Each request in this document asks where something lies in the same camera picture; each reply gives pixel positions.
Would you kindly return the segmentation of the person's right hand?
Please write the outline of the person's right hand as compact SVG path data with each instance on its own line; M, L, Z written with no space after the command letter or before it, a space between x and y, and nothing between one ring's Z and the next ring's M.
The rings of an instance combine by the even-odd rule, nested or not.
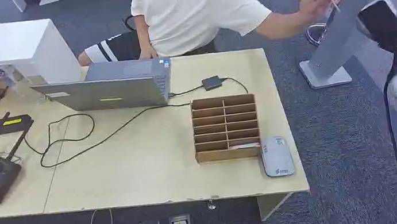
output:
M141 48L139 59L153 59L158 58L159 54L155 51L153 46L148 45Z

